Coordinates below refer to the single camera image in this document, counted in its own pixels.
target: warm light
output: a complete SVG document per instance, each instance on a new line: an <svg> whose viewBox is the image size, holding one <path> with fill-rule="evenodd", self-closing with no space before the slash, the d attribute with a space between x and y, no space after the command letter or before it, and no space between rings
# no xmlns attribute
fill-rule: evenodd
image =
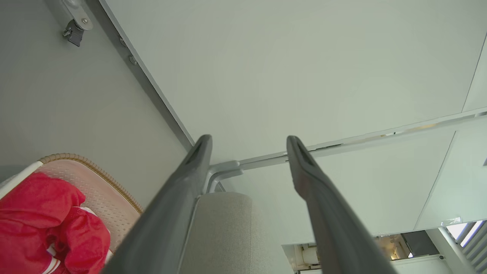
<svg viewBox="0 0 487 274"><path fill-rule="evenodd" d="M467 226L467 224L456 224L456 225L449 225L447 226L448 231L453 236L453 238L458 239L460 234L462 233L463 229Z"/></svg>
<svg viewBox="0 0 487 274"><path fill-rule="evenodd" d="M482 224L483 221L478 221L476 222L472 229L470 230L470 232L467 234L467 237L465 237L465 239L463 239L463 241L460 243L460 246L461 247L464 247L467 245L468 241L470 241L470 238L472 238L472 236L475 234L475 232L479 229L479 226Z"/></svg>

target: gray floor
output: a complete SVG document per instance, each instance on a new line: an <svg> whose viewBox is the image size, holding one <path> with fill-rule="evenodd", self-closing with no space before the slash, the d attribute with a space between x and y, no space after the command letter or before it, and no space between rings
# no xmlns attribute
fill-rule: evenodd
<svg viewBox="0 0 487 274"><path fill-rule="evenodd" d="M89 12L94 29L78 48L62 38L68 21L52 0L0 2L0 181L41 157L76 153L146 206L187 144L101 7L90 9L98 20Z"/></svg>

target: gray fabric cushion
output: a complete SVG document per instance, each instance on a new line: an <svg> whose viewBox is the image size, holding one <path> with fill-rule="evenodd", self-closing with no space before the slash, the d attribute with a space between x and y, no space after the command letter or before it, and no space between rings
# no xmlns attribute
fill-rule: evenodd
<svg viewBox="0 0 487 274"><path fill-rule="evenodd" d="M181 274L292 274L282 250L267 231L250 197L233 192L203 195Z"/></svg>

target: red cloth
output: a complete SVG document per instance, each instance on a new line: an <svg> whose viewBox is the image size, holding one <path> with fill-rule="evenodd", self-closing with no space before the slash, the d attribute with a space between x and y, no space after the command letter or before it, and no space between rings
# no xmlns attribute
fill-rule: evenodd
<svg viewBox="0 0 487 274"><path fill-rule="evenodd" d="M0 274L42 274L52 267L46 250L54 243L55 274L97 274L110 234L79 206L85 196L70 183L34 173L0 200Z"/></svg>

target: laundry basket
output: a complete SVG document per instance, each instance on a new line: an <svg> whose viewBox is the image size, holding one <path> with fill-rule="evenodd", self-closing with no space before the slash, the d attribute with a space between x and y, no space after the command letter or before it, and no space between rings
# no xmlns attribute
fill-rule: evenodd
<svg viewBox="0 0 487 274"><path fill-rule="evenodd" d="M117 181L85 157L53 154L31 164L0 184L0 199L34 172L63 179L77 187L89 207L110 231L110 250L115 251L142 213L141 206Z"/></svg>

